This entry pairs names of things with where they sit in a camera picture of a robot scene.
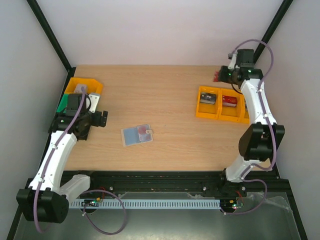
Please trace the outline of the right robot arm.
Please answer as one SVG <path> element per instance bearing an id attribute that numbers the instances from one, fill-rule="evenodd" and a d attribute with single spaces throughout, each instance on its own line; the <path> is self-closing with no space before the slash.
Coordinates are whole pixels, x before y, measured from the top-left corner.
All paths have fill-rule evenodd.
<path id="1" fill-rule="evenodd" d="M 270 110 L 265 93 L 265 74 L 255 68 L 254 50 L 236 49 L 228 58 L 230 64 L 220 68 L 217 79 L 239 87 L 248 111 L 249 127 L 238 142 L 238 157 L 225 169 L 226 179 L 218 183 L 218 191 L 224 196 L 233 193 L 235 183 L 243 182 L 253 168 L 273 169 L 285 134 L 285 127 L 277 123 Z"/>

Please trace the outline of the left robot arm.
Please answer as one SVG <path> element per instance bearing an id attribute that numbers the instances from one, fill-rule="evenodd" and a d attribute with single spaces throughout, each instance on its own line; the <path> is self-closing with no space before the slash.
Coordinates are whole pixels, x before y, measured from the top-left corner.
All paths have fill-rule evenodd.
<path id="1" fill-rule="evenodd" d="M 105 127 L 107 111 L 98 111 L 98 93 L 64 94 L 49 127 L 50 143 L 36 176 L 16 200 L 27 221 L 62 223 L 69 204 L 90 187 L 90 177 L 76 174 L 62 184 L 62 175 L 77 141 L 88 138 L 91 127 Z"/>

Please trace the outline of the red credit card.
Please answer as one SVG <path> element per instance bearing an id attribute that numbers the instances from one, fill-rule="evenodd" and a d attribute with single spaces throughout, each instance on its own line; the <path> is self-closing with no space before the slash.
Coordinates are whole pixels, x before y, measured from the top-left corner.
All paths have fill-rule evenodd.
<path id="1" fill-rule="evenodd" d="M 213 82 L 219 82 L 219 71 L 216 71 L 213 77 Z"/>

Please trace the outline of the white card holder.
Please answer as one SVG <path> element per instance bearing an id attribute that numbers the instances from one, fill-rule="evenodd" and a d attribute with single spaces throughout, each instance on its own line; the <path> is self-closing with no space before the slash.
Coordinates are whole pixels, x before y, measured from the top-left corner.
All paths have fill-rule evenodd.
<path id="1" fill-rule="evenodd" d="M 144 144 L 153 141 L 153 130 L 149 124 L 121 129 L 121 139 L 124 147 Z"/>

